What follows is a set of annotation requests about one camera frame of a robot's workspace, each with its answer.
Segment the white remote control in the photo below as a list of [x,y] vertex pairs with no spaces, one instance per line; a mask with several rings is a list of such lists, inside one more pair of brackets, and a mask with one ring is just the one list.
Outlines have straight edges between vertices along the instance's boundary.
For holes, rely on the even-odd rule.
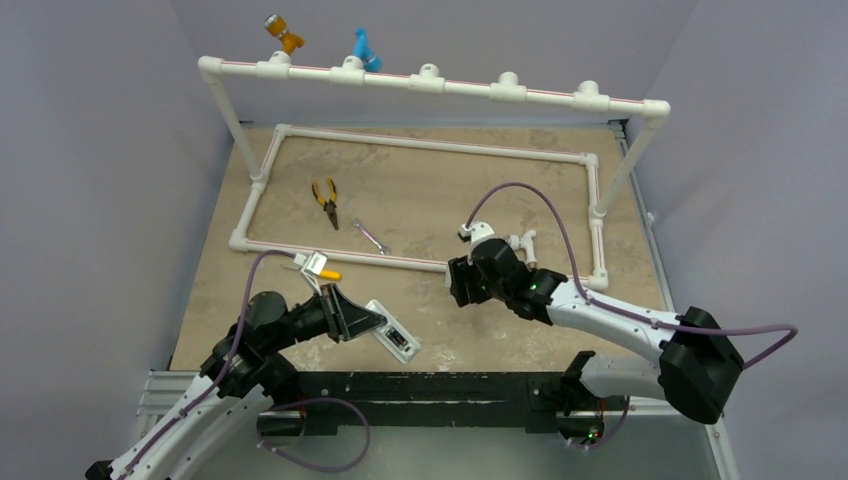
[[365,308],[383,318],[370,334],[400,364],[408,365],[421,350],[419,341],[376,299],[370,300]]

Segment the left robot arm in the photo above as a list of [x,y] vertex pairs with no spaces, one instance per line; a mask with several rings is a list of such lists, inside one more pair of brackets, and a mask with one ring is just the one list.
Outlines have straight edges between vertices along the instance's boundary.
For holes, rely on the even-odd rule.
[[420,348],[378,301],[357,305],[334,284],[321,286],[307,302],[293,307],[276,292],[255,295],[153,429],[118,458],[95,462],[85,478],[187,477],[227,431],[264,408],[304,408],[310,403],[302,373],[282,350],[321,336],[340,343],[366,334],[403,364]]

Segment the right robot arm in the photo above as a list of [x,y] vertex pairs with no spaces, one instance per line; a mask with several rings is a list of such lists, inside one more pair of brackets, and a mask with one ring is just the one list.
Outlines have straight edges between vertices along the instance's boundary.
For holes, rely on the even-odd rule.
[[591,292],[563,273],[528,267],[500,238],[449,260],[448,272],[460,307],[496,299],[524,320],[580,330],[633,352],[578,361],[561,381],[573,406],[597,397],[654,398],[710,425],[743,371],[741,355],[707,311],[657,311]]

